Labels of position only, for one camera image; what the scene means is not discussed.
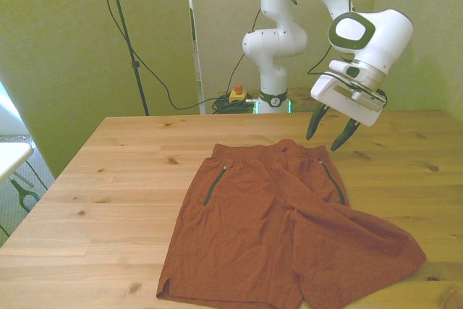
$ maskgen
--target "white table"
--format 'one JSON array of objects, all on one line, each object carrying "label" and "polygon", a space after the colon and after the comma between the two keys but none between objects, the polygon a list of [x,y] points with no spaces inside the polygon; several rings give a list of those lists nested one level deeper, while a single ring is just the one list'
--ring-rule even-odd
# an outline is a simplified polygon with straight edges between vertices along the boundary
[{"label": "white table", "polygon": [[27,143],[0,143],[0,185],[33,153],[32,146]]}]

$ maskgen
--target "zipper pocket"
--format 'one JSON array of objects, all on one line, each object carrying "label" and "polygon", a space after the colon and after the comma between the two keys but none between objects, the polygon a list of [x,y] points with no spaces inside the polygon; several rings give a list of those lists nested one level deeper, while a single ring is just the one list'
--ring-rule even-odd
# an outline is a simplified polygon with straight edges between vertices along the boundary
[{"label": "zipper pocket", "polygon": [[226,166],[222,169],[222,171],[220,172],[220,174],[217,176],[217,178],[214,180],[214,182],[212,183],[211,187],[209,187],[209,191],[208,191],[208,195],[207,197],[205,198],[205,201],[203,203],[203,205],[205,206],[207,203],[209,203],[209,200],[211,199],[211,196],[212,196],[212,192],[214,191],[214,187],[217,185],[217,182],[220,181],[220,179],[222,178],[222,176],[225,174],[225,171],[226,171]]},{"label": "zipper pocket", "polygon": [[333,183],[334,187],[336,188],[336,190],[338,191],[338,194],[339,194],[339,198],[341,199],[341,204],[343,206],[346,205],[346,201],[344,200],[344,196],[342,195],[342,190],[340,188],[340,186],[336,183],[336,181],[334,181],[333,177],[331,176],[330,174],[330,171],[328,169],[328,167],[326,166],[326,164],[323,163],[323,161],[321,159],[318,159],[318,161],[320,162],[320,164],[323,166],[323,168],[325,169],[325,172],[326,172],[326,175],[328,175],[328,178],[331,180],[331,182]]}]

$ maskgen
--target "rust-colored shorts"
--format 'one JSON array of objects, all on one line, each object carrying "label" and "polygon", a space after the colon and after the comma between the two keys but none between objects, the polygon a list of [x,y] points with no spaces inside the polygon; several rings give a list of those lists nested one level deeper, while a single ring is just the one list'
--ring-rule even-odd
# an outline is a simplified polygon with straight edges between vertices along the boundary
[{"label": "rust-colored shorts", "polygon": [[324,147],[216,145],[184,199],[157,297],[223,309],[337,309],[416,271],[425,254],[352,210]]}]

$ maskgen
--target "wooden table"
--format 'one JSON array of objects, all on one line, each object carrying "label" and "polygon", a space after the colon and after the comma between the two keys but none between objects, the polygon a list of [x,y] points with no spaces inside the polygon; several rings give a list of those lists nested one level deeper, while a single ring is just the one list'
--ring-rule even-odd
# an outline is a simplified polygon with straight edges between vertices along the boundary
[{"label": "wooden table", "polygon": [[[310,114],[105,119],[0,249],[0,308],[194,308],[156,299],[184,194],[215,143],[331,145],[347,118]],[[354,209],[414,235],[428,262],[347,308],[463,306],[463,127],[385,111],[335,153]]]}]

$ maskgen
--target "floor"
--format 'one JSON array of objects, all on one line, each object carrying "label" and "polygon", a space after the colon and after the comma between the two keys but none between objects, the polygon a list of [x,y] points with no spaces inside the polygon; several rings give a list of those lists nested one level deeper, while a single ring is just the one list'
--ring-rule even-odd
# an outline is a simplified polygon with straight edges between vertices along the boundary
[{"label": "floor", "polygon": [[[50,187],[54,182],[54,178],[51,175],[50,170],[46,166],[42,155],[38,151],[29,135],[0,135],[0,143],[29,143],[34,148],[34,154],[27,160],[29,164],[37,172],[45,186]],[[30,169],[27,164],[23,164],[17,172],[22,175],[25,179],[29,180],[34,184],[34,187],[28,187],[22,180],[11,176],[15,179],[22,187],[26,190],[36,193],[39,197],[42,197],[46,192],[45,187],[37,179],[34,172]],[[27,196],[25,204],[30,208],[35,205],[35,200],[31,196]],[[10,181],[6,181],[0,185],[0,225],[5,228],[8,234],[20,225],[21,221],[27,216],[27,212],[20,206],[18,201],[18,192],[11,184]],[[7,235],[0,230],[0,247],[8,239]]]}]

